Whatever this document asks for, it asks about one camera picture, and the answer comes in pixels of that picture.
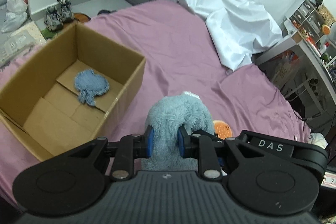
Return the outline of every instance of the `blue fuzzy cloth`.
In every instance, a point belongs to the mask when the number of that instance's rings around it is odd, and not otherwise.
[[[153,105],[146,119],[146,128],[148,125],[154,129],[153,152],[151,158],[142,159],[142,170],[196,170],[197,160],[180,157],[177,130],[185,125],[187,131],[215,132],[208,108],[200,99],[186,94],[164,97]]]
[[[80,92],[78,100],[82,104],[86,102],[90,106],[95,106],[94,97],[105,94],[110,85],[103,76],[95,74],[92,69],[87,69],[76,75],[75,88]]]

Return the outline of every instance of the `pink bed sheet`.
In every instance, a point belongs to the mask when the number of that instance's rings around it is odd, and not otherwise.
[[[147,58],[142,86],[110,141],[143,133],[150,107],[164,96],[189,90],[200,96],[213,119],[227,122],[234,136],[251,130],[306,142],[310,129],[280,91],[255,65],[232,74],[223,67],[205,23],[178,4],[157,0],[93,18],[87,26],[141,52]],[[6,82],[29,57],[20,57],[0,74]],[[38,161],[0,124],[0,194],[14,201],[16,175]]]

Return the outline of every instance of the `orange round cushion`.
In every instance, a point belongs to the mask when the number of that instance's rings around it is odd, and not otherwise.
[[[218,138],[221,138],[224,140],[225,138],[232,137],[232,130],[226,122],[215,120],[213,121],[213,123],[215,127],[215,132],[218,135]]]
[[[326,24],[322,25],[322,32],[326,35],[330,34],[330,27]]]

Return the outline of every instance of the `cardboard box on floor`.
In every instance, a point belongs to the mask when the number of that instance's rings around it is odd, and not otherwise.
[[[145,58],[103,35],[73,24],[45,45],[0,92],[0,119],[39,160],[47,160],[98,136],[123,117],[139,90]],[[77,73],[92,68],[110,90],[81,104]]]

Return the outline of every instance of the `blue gripper pad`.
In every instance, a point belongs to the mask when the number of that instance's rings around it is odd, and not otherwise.
[[[180,156],[183,158],[184,157],[184,140],[183,140],[180,129],[177,130],[177,142],[178,142],[178,149],[180,151]]]
[[[152,128],[148,135],[148,143],[147,143],[147,157],[152,156],[153,152],[153,138],[154,138],[154,129]]]

